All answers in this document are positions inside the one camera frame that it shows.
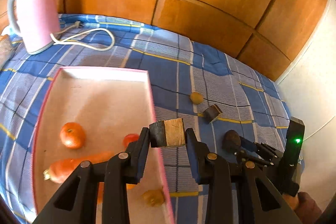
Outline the person right hand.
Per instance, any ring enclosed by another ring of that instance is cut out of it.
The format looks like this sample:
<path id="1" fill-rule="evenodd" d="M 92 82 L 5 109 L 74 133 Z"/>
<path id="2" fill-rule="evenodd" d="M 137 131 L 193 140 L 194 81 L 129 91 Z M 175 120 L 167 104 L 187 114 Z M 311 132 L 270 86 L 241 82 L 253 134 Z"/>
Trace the person right hand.
<path id="1" fill-rule="evenodd" d="M 315 223 L 322 214 L 315 200 L 307 192 L 298 192 L 295 197 L 283 193 L 282 197 L 303 224 Z"/>

